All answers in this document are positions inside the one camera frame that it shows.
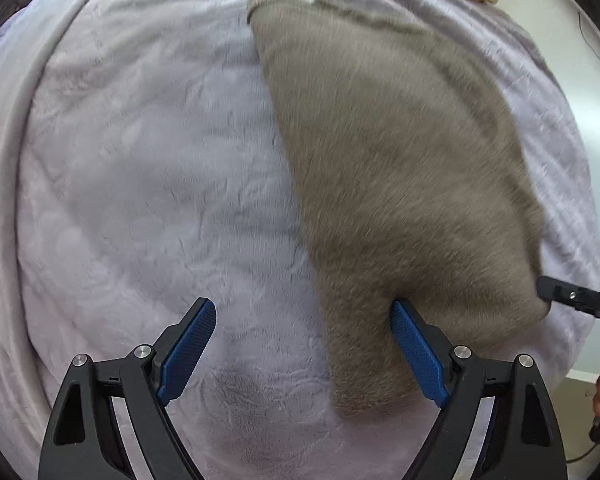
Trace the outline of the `brown fleece garment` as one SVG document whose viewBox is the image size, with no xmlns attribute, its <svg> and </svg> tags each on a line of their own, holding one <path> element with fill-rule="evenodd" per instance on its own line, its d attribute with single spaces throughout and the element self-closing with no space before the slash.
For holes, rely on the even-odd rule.
<svg viewBox="0 0 600 480">
<path fill-rule="evenodd" d="M 427 29 L 315 0 L 251 0 L 343 413 L 410 396 L 390 333 L 411 301 L 450 341 L 498 348 L 547 315 L 543 215 L 481 63 Z"/>
</svg>

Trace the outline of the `lavender fleece blanket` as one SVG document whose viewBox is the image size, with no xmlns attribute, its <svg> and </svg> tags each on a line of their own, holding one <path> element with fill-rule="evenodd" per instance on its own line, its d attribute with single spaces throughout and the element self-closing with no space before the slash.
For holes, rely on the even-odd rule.
<svg viewBox="0 0 600 480">
<path fill-rule="evenodd" d="M 588 160 L 529 35 L 471 0 L 320 0 L 412 24 L 479 61 L 543 215 L 541 274 L 600 288 Z M 38 474 L 70 360 L 115 359 L 200 297 L 218 325 L 170 416 L 209 479 L 396 479 L 436 409 L 332 404 L 314 269 L 248 21 L 251 0 L 33 0 L 0 31 L 0 451 Z M 567 307 L 480 356 L 567 375 Z"/>
</svg>

